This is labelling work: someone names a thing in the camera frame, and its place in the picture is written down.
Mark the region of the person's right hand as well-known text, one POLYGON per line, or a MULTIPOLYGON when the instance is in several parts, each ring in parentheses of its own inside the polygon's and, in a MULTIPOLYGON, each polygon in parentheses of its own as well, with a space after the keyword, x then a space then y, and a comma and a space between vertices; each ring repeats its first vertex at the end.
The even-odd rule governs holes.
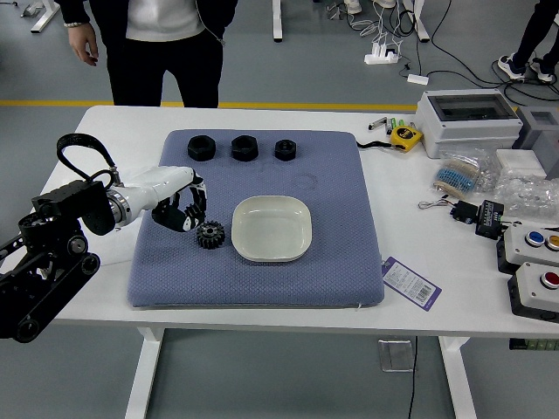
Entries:
POLYGON ((76 57, 83 63, 96 66, 99 60, 95 30, 90 23, 68 27, 69 45, 76 57))

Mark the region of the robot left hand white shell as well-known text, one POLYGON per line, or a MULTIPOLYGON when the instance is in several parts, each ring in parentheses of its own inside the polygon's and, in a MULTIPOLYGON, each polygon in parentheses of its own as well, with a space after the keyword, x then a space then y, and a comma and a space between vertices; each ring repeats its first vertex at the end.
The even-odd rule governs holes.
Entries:
POLYGON ((125 200, 119 227, 132 223, 142 210, 151 210, 156 223, 177 232, 193 230, 205 220, 204 179, 193 168, 151 168, 114 191, 125 200))

